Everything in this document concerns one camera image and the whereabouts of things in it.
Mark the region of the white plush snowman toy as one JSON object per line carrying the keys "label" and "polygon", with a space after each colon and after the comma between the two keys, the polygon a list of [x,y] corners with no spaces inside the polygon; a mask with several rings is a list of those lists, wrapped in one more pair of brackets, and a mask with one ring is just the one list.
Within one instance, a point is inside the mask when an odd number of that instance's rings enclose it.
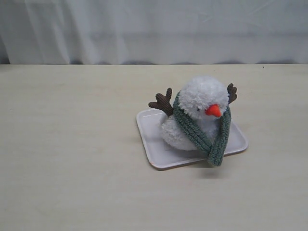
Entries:
{"label": "white plush snowman toy", "polygon": [[[157,93],[155,101],[148,103],[150,108],[165,114],[161,121],[161,137],[173,148],[185,151],[197,150],[175,121],[173,116],[175,98],[171,98],[172,92],[172,88],[167,88],[165,94]],[[219,119],[227,107],[230,108],[230,104],[237,99],[237,87],[233,83],[224,86],[213,77],[199,76],[187,82],[178,93],[180,108],[197,123],[213,143],[218,135]]]}

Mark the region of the green knitted scarf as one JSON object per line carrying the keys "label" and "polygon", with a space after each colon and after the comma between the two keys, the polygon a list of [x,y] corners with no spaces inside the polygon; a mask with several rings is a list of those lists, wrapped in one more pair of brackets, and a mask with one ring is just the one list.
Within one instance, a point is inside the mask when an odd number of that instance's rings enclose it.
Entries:
{"label": "green knitted scarf", "polygon": [[229,140],[231,127],[231,109],[227,107],[219,119],[220,126],[218,135],[212,143],[206,133],[201,130],[197,123],[180,108],[179,93],[173,102],[173,116],[180,130],[191,141],[197,150],[205,155],[207,162],[213,166],[220,166]]}

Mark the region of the white rectangular plastic tray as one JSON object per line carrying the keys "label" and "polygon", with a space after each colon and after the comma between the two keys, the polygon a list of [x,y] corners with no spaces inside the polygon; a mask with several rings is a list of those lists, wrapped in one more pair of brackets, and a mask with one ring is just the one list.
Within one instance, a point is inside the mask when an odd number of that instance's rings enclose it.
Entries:
{"label": "white rectangular plastic tray", "polygon": [[[136,122],[150,165],[157,170],[167,170],[205,161],[199,151],[177,150],[168,145],[160,136],[163,112],[157,109],[140,111]],[[240,128],[231,122],[229,141],[224,156],[241,153],[248,148],[248,139]]]}

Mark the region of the white backdrop curtain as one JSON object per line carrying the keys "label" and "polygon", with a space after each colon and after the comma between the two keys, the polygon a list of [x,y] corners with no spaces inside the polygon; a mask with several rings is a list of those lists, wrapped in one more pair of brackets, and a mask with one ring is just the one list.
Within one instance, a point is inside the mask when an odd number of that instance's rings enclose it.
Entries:
{"label": "white backdrop curtain", "polygon": [[3,0],[3,64],[305,64],[305,0]]}

